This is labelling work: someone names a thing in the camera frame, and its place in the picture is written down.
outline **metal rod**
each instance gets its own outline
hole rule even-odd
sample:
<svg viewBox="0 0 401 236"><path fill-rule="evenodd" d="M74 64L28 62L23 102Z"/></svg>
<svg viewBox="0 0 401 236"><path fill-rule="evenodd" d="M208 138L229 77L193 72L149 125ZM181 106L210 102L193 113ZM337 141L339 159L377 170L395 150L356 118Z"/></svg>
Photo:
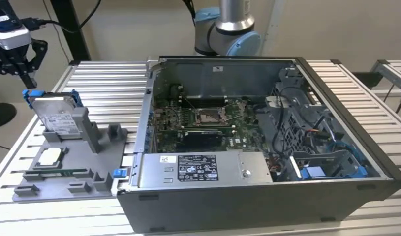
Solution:
<svg viewBox="0 0 401 236"><path fill-rule="evenodd" d="M72 0L50 0L54 7L59 23L71 30L79 28ZM63 30L64 38L68 43L74 60L91 60L87 43L85 41L82 30L77 33L68 33Z"/></svg>
<svg viewBox="0 0 401 236"><path fill-rule="evenodd" d="M216 22L217 28L225 32L248 30L254 25L250 14L250 0L221 0L221 15Z"/></svg>

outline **metal rail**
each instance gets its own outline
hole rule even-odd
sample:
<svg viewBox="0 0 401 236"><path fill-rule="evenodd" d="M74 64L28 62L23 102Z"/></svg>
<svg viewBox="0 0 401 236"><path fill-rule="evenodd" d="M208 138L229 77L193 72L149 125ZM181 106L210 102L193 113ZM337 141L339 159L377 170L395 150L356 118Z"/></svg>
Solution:
<svg viewBox="0 0 401 236"><path fill-rule="evenodd" d="M372 68L401 89L401 60L379 60Z"/></svg>
<svg viewBox="0 0 401 236"><path fill-rule="evenodd" d="M343 65L329 60L309 63L401 170L401 118ZM83 62L68 71L55 91L79 90L83 103L90 108L91 120L101 126L111 121L121 122L131 131L122 163L122 166L129 166L146 83L146 64ZM0 234L20 232L48 235L54 231L62 235L134 234L117 199L30 204L12 202L14 187L23 178L22 171L28 169L44 141L42 132L43 126L35 118L0 166ZM401 190L385 201L367 203L343 222L174 235L401 235Z"/></svg>

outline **blue latch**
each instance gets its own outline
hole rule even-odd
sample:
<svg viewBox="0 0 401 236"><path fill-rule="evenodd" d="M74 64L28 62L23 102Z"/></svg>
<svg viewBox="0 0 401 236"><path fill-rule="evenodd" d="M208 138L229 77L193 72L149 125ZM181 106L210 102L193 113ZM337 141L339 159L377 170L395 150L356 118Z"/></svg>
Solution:
<svg viewBox="0 0 401 236"><path fill-rule="evenodd" d="M127 169L115 169L113 172L113 178L126 178Z"/></svg>
<svg viewBox="0 0 401 236"><path fill-rule="evenodd" d="M77 106L78 107L83 107L81 96L79 96L79 92L75 89L72 89L71 94L74 96Z"/></svg>
<svg viewBox="0 0 401 236"><path fill-rule="evenodd" d="M28 107L31 109L32 109L32 105L31 105L31 102L30 102L28 98L30 97L43 97L44 94L46 94L46 91L42 91L42 90L32 90L32 91L30 91L30 90L26 89L23 91L23 98L24 98L24 100L26 100L26 102L28 104Z"/></svg>

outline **black plastic bracket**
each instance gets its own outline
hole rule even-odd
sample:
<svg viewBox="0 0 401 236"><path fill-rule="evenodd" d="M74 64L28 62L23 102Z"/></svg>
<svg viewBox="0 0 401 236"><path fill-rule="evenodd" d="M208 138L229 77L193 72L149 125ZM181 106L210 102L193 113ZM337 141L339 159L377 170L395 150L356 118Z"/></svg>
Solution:
<svg viewBox="0 0 401 236"><path fill-rule="evenodd" d="M332 59L331 62L335 64L335 65L341 65L343 62L339 60L339 59Z"/></svg>
<svg viewBox="0 0 401 236"><path fill-rule="evenodd" d="M383 65L389 65L391 63L387 61L387 60L377 60L377 62L380 63L380 64L383 64Z"/></svg>

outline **hard drive label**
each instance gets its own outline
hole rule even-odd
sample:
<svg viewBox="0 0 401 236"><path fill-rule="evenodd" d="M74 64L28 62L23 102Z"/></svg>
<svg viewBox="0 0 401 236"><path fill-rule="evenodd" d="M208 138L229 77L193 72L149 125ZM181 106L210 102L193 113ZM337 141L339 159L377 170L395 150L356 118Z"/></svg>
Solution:
<svg viewBox="0 0 401 236"><path fill-rule="evenodd" d="M216 155L179 156L178 179L186 181L218 181L218 164Z"/></svg>
<svg viewBox="0 0 401 236"><path fill-rule="evenodd" d="M48 126L47 129L55 131L59 135L79 134L71 114L44 115L44 121Z"/></svg>

